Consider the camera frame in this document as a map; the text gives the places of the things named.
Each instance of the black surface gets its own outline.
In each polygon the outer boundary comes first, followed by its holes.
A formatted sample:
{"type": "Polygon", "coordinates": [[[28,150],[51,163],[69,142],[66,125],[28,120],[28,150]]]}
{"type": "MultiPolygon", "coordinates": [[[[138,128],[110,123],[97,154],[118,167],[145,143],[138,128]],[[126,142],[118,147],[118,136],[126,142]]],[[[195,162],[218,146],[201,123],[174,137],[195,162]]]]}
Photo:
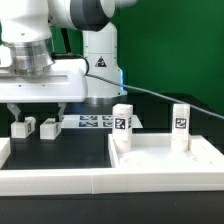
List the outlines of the black surface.
{"type": "MultiPolygon", "coordinates": [[[[174,96],[206,108],[191,96],[174,96]]],[[[135,133],[171,131],[172,103],[142,94],[129,95],[126,102],[134,105],[134,114],[144,126],[144,129],[134,129],[135,133]]],[[[107,115],[111,114],[112,106],[70,104],[66,113],[107,115]]],[[[57,110],[52,105],[22,108],[26,116],[35,114],[37,127],[57,110]]],[[[110,167],[107,151],[110,132],[110,129],[70,129],[63,130],[55,141],[40,141],[37,130],[26,140],[12,141],[12,154],[4,169],[110,167]]],[[[203,135],[224,152],[224,121],[192,110],[190,132],[203,135]]],[[[223,191],[0,197],[0,224],[221,224],[224,223],[223,208],[223,191]]]]}

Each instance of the white tray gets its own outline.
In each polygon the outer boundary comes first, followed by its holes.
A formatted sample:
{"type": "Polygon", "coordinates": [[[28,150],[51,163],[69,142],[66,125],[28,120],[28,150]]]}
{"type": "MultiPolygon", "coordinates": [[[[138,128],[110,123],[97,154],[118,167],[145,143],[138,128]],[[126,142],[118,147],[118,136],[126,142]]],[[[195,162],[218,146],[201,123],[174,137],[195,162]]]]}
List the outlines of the white tray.
{"type": "Polygon", "coordinates": [[[119,153],[109,135],[109,152],[114,168],[211,168],[224,167],[224,156],[202,136],[189,136],[189,151],[173,152],[171,134],[133,134],[130,152],[119,153]]]}
{"type": "Polygon", "coordinates": [[[109,135],[112,168],[0,170],[0,196],[224,190],[217,149],[193,136],[189,152],[172,153],[170,141],[170,134],[136,134],[132,151],[119,154],[109,135]]]}

